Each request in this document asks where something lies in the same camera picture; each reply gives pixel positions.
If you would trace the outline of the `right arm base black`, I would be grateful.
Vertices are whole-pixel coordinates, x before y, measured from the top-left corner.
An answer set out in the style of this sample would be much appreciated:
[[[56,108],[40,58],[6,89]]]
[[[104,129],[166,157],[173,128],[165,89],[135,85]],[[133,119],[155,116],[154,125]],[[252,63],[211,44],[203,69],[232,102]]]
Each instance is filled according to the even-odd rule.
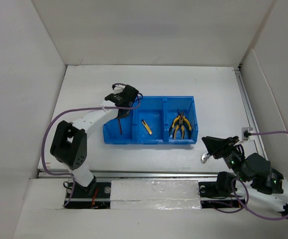
[[[201,181],[198,186],[202,209],[241,208],[232,193],[219,192],[217,190],[215,181]]]

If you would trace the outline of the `brown hex key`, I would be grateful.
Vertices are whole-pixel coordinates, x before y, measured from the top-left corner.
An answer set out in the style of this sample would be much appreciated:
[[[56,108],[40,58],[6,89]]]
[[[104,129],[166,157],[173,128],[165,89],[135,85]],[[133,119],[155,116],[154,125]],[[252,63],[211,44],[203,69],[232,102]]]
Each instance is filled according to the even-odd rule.
[[[120,132],[120,135],[122,135],[123,132],[122,132],[122,126],[121,126],[121,121],[120,121],[120,119],[118,119],[118,125],[119,125],[119,132]]]

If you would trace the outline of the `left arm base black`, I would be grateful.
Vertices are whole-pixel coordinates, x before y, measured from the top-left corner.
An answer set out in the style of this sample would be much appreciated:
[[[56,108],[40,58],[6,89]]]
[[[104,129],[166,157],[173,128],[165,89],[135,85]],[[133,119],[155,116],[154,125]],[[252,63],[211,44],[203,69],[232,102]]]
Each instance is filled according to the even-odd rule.
[[[72,192],[73,182],[65,181],[64,208],[66,209],[110,209],[111,182],[97,182],[89,195],[77,183]]]

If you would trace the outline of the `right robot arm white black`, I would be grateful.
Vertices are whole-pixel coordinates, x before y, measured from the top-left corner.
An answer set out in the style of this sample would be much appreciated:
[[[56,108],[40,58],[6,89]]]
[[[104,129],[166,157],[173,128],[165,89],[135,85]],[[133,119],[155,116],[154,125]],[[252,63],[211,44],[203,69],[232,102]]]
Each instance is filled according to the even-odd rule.
[[[226,139],[211,136],[202,137],[207,152],[201,161],[210,157],[223,159],[233,174],[220,172],[215,182],[199,183],[199,195],[202,205],[213,207],[232,207],[234,212],[248,209],[251,197],[271,207],[288,219],[288,181],[283,174],[271,167],[270,161],[258,153],[245,155],[242,140],[239,137]]]

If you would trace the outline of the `large yellow needle-nose pliers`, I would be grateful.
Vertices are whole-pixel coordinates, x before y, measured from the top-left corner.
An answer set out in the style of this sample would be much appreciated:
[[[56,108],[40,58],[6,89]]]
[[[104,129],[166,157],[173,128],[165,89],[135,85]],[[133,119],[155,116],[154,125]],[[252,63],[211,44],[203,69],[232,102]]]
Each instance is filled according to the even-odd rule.
[[[178,111],[178,115],[176,116],[176,118],[173,120],[170,128],[169,128],[169,135],[172,134],[173,139],[176,139],[176,135],[177,135],[177,131],[180,129],[181,130],[181,137],[182,139],[185,136],[185,127],[183,125],[183,117],[184,117],[184,112],[180,112]]]

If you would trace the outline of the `silver metal tool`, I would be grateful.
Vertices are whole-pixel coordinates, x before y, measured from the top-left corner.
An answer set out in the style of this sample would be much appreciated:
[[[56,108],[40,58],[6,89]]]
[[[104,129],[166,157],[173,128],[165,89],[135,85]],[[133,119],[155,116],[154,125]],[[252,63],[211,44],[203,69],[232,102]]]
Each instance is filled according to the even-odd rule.
[[[211,157],[211,155],[207,152],[205,152],[202,156],[201,156],[201,163],[205,164],[207,162],[207,160]]]

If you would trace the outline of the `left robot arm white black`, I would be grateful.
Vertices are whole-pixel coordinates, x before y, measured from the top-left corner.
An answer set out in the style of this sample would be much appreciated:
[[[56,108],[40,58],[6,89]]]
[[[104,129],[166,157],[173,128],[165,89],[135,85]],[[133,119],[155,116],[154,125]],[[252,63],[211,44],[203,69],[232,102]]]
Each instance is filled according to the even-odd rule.
[[[128,117],[143,98],[136,88],[124,83],[113,84],[112,90],[98,107],[83,117],[58,123],[50,147],[51,155],[66,166],[78,184],[79,193],[87,198],[96,190],[96,177],[85,163],[88,138],[110,120]]]

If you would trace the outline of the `yellow utility knife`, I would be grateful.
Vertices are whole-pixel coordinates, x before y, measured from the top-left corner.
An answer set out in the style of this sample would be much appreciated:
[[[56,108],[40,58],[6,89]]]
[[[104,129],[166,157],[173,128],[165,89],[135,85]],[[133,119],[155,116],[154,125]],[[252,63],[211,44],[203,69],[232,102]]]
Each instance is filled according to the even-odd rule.
[[[150,127],[148,126],[148,124],[146,123],[146,121],[141,120],[141,122],[142,122],[143,126],[145,127],[145,129],[147,130],[148,134],[152,135],[152,131],[151,131]]]

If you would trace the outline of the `small yellow needle-nose pliers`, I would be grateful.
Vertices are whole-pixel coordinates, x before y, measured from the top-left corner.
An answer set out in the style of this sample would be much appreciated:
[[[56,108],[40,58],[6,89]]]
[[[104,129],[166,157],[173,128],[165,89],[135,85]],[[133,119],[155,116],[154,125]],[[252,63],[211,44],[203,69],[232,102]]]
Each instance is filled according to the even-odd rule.
[[[178,111],[178,115],[174,118],[169,128],[169,136],[172,135],[173,139],[176,139],[178,131],[181,131],[181,139],[185,138],[185,133],[188,134],[188,139],[192,137],[192,125],[186,118],[184,112]]]

